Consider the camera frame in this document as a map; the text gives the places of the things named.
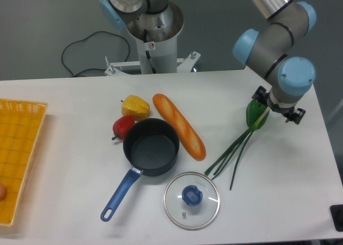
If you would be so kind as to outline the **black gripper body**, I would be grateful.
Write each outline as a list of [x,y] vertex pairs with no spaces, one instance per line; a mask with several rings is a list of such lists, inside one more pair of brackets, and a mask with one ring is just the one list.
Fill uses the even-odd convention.
[[271,111],[277,112],[280,114],[286,114],[292,112],[296,105],[296,102],[282,102],[277,99],[273,94],[272,90],[269,92],[263,86],[259,86],[256,92],[252,96],[253,100],[256,100],[259,105],[268,106]]

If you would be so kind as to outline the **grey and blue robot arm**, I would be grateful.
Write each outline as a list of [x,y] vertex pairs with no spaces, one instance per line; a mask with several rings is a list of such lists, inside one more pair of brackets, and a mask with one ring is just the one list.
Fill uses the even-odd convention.
[[[299,124],[305,111],[298,101],[310,90],[316,70],[303,57],[289,57],[287,50],[316,23],[314,8],[293,0],[252,0],[266,18],[263,32],[245,31],[233,47],[234,56],[271,85],[260,87],[253,98]],[[183,29],[180,8],[169,0],[100,0],[103,14],[117,28],[135,39],[143,74],[189,72],[195,64],[192,53],[177,63],[177,36]]]

